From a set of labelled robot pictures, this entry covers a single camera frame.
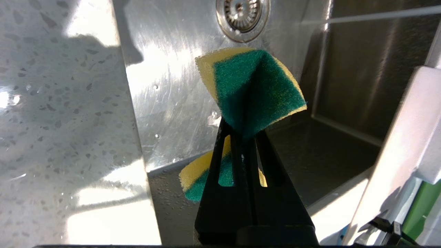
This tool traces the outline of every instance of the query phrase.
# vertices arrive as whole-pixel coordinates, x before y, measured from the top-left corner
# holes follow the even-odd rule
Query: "stainless steel sink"
[[[369,15],[440,1],[268,3],[262,31],[237,42],[240,38],[230,38],[234,34],[219,24],[225,16],[214,0],[114,1],[163,244],[192,243],[197,204],[184,199],[177,174],[212,149],[221,116],[200,80],[195,57],[249,46],[267,50],[293,73],[308,110],[267,132],[310,206],[374,165],[440,21],[439,14],[417,12],[393,18]]]

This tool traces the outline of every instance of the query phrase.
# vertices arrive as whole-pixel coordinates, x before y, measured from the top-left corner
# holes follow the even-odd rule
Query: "sponge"
[[[264,50],[228,48],[196,58],[201,78],[219,105],[222,117],[244,141],[274,122],[306,109],[299,84],[290,71]],[[231,148],[225,140],[220,184],[232,186]],[[213,152],[186,166],[179,174],[186,197],[200,200]],[[261,185],[265,185],[261,171]]]

